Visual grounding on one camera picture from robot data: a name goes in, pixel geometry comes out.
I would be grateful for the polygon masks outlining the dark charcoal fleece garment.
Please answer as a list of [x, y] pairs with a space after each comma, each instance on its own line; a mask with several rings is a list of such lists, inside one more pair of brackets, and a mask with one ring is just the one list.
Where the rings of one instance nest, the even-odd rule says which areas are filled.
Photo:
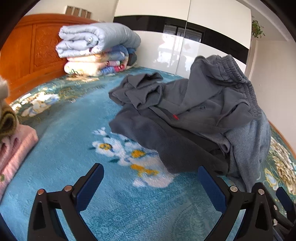
[[201, 165], [219, 175], [228, 173], [229, 159], [216, 143], [170, 126], [150, 109], [136, 110], [127, 104], [109, 126], [113, 133], [157, 151], [169, 173], [192, 172]]

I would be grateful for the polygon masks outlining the teal floral bed cover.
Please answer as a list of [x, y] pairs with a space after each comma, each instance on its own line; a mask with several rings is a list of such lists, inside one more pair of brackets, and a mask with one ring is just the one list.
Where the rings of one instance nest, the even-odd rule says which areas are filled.
[[[172, 174], [155, 150], [113, 133], [109, 123], [122, 109], [109, 97], [128, 75], [156, 73], [138, 68], [104, 77], [63, 76], [11, 102], [20, 123], [39, 137], [1, 200], [3, 225], [11, 239], [27, 240], [39, 189], [61, 191], [74, 185], [95, 163], [104, 177], [80, 215], [97, 240], [205, 240], [222, 215], [197, 171]], [[280, 213], [282, 187], [295, 203], [295, 158], [272, 128], [262, 183]], [[226, 133], [193, 133], [216, 143], [230, 163]], [[75, 240], [62, 210], [56, 210], [67, 240]]]

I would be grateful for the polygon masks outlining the green potted plant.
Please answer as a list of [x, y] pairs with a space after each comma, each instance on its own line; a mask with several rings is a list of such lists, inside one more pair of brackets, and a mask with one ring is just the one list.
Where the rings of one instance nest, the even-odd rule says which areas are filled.
[[254, 38], [262, 38], [262, 36], [265, 36], [263, 32], [263, 26], [259, 24], [258, 20], [252, 21], [251, 34], [252, 34], [252, 37]]

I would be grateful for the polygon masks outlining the grey sweatpants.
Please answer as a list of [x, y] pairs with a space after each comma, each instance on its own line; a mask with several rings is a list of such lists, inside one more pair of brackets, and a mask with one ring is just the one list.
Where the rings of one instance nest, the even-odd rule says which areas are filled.
[[135, 132], [142, 111], [192, 133], [225, 133], [262, 116], [251, 81], [230, 55], [197, 56], [188, 78], [164, 82], [159, 73], [128, 75], [109, 97], [129, 113], [110, 122], [114, 133]]

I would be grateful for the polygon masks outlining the light blue-grey garment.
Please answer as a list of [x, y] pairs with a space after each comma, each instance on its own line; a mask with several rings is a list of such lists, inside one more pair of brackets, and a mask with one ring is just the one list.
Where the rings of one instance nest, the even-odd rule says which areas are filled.
[[260, 167], [266, 160], [271, 142], [265, 113], [245, 126], [226, 132], [225, 137], [230, 143], [228, 176], [240, 190], [250, 192], [261, 176]]

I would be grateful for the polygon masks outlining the orange wooden headboard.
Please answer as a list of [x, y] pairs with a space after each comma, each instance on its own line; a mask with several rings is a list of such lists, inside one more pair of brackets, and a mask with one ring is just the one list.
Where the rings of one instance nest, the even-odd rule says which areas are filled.
[[93, 20], [64, 14], [24, 16], [1, 49], [1, 77], [8, 82], [11, 103], [34, 87], [65, 75], [66, 59], [55, 47], [62, 26], [91, 24]]

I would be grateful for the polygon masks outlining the light blue folded quilt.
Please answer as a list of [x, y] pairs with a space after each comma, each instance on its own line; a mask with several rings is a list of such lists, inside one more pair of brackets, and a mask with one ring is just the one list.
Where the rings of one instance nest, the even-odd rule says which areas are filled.
[[101, 53], [117, 45], [137, 49], [140, 36], [120, 23], [93, 23], [60, 28], [61, 42], [56, 45], [60, 58], [81, 57]]

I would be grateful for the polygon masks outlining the white black wardrobe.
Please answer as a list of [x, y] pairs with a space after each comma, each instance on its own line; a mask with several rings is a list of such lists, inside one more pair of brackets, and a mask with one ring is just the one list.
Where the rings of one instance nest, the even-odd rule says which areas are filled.
[[186, 78], [197, 56], [231, 55], [246, 68], [251, 11], [238, 1], [119, 1], [113, 20], [140, 36], [138, 66]]

